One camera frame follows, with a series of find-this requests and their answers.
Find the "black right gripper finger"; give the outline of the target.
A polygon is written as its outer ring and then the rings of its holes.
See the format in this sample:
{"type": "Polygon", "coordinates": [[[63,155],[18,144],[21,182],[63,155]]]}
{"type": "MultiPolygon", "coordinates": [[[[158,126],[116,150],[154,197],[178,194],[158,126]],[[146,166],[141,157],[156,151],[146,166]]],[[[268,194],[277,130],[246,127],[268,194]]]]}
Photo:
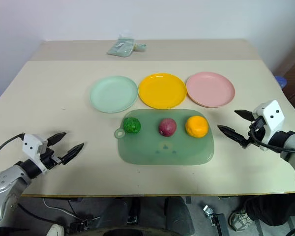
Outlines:
{"type": "Polygon", "coordinates": [[[244,143],[246,141],[244,136],[238,134],[234,129],[231,129],[228,126],[217,125],[217,127],[226,137],[237,143],[244,143]]]}
{"type": "Polygon", "coordinates": [[[236,114],[238,114],[240,117],[242,117],[243,119],[245,120],[248,120],[248,121],[254,121],[255,118],[252,114],[251,111],[247,111],[247,110],[234,110],[234,112],[236,114]]]}

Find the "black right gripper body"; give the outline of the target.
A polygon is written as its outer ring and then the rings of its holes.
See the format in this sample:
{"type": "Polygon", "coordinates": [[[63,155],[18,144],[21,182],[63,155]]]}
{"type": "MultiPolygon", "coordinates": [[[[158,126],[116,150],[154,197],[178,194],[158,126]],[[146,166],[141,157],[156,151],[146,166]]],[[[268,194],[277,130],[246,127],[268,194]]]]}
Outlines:
{"type": "Polygon", "coordinates": [[[266,122],[262,116],[258,116],[253,120],[249,126],[248,139],[243,138],[239,143],[241,147],[247,148],[251,144],[260,147],[266,133],[265,124],[266,122]]]}

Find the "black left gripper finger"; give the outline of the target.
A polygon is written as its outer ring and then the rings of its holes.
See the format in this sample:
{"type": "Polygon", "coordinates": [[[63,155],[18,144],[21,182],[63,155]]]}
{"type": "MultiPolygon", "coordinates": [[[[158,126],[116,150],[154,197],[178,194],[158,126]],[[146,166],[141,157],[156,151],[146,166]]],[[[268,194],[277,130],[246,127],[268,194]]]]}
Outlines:
{"type": "Polygon", "coordinates": [[[61,158],[61,164],[66,165],[68,162],[70,162],[74,157],[78,155],[78,153],[82,150],[83,147],[84,143],[81,143],[70,149],[67,152],[67,154],[61,158]]]}
{"type": "Polygon", "coordinates": [[[47,147],[53,146],[56,143],[58,143],[64,136],[66,135],[66,132],[60,132],[57,133],[47,139],[47,147]]]}

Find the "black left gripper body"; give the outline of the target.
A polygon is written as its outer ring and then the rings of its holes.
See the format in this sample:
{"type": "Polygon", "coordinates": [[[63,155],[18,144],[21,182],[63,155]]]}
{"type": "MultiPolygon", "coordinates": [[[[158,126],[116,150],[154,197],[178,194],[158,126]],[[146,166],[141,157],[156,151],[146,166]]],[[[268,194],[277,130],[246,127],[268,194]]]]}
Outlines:
{"type": "Polygon", "coordinates": [[[40,155],[40,161],[46,167],[47,170],[52,169],[54,166],[62,163],[62,160],[54,155],[54,151],[49,147],[46,148],[45,153],[40,155]]]}

